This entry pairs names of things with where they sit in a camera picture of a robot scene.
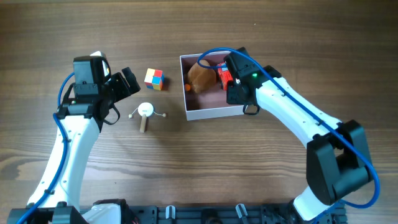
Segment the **colourful two-by-two puzzle cube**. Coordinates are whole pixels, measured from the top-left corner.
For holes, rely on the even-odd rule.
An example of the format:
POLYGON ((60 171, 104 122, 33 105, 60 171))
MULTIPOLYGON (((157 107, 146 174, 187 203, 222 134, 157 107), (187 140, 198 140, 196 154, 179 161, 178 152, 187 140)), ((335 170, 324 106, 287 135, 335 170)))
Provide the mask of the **colourful two-by-two puzzle cube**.
POLYGON ((148 89, 162 90, 164 84, 164 73, 161 70, 148 68, 144 83, 148 89))

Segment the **red toy fire truck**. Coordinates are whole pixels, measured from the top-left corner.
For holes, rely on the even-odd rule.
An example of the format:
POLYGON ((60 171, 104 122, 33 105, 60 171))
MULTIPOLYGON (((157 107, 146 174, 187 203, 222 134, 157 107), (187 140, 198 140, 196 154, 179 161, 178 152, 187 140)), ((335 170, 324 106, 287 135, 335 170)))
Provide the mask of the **red toy fire truck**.
POLYGON ((228 82, 233 81, 233 78, 232 78, 225 62, 219 63, 217 65, 217 73, 219 76, 220 87, 221 87, 221 89, 226 91, 228 89, 228 82))

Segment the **white wooden rattle drum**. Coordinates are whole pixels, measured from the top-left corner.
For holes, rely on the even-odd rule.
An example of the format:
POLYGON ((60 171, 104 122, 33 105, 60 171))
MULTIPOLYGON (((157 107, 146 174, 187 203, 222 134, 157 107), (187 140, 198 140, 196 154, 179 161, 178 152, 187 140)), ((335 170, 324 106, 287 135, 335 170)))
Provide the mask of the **white wooden rattle drum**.
POLYGON ((153 114, 157 115, 157 116, 164 117, 164 118, 167 117, 166 113, 160 114, 160 113, 155 112, 153 104, 151 104, 149 102, 141 103, 132 113, 128 114, 128 118, 132 119, 136 113, 141 116, 141 124, 140 124, 140 128, 139 128, 139 131, 141 133, 145 133, 146 126, 147 126, 147 120, 153 114))

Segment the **white cardboard box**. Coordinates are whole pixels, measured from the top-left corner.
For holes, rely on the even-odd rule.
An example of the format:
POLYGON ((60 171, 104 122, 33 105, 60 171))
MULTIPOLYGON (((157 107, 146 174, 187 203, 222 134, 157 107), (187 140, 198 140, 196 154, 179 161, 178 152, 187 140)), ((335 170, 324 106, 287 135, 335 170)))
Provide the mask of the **white cardboard box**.
POLYGON ((192 90, 185 90, 188 71, 197 62, 200 55, 181 55, 179 58, 187 121, 242 115, 243 105, 227 104, 226 91, 222 90, 219 84, 199 94, 194 93, 192 90))

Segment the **brown plush toy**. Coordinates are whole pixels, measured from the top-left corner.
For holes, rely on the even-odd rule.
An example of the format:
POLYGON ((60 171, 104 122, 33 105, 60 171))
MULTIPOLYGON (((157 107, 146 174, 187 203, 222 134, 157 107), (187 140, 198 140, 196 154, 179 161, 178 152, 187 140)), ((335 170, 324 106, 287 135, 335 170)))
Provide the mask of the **brown plush toy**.
POLYGON ((203 68, 195 63, 188 71, 185 79, 185 91, 193 91, 196 94, 207 91, 217 83, 214 70, 203 68))

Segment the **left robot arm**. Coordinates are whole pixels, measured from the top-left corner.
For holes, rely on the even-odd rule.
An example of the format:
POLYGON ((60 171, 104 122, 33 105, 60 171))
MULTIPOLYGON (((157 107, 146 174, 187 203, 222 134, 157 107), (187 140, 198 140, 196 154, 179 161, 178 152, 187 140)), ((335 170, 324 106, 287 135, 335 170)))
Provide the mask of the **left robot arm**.
POLYGON ((52 208, 65 202, 80 207, 81 183, 88 156, 115 104, 140 91, 130 68, 112 73, 104 53, 73 60, 75 79, 62 84, 54 114, 57 137, 44 174, 28 205, 52 208))

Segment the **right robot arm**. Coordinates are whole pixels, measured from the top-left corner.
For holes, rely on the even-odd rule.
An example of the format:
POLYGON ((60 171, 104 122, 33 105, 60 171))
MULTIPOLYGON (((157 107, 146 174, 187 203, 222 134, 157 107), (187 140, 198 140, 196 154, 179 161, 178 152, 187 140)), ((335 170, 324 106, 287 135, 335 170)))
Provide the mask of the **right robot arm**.
POLYGON ((300 96, 272 66, 261 66, 244 47, 224 58, 234 83, 228 87, 244 106, 266 110, 281 121, 305 146, 307 187, 283 215, 289 223, 316 223, 326 212, 347 202, 344 197, 374 182, 368 208, 380 194, 380 181, 371 163, 363 127, 342 122, 300 96))

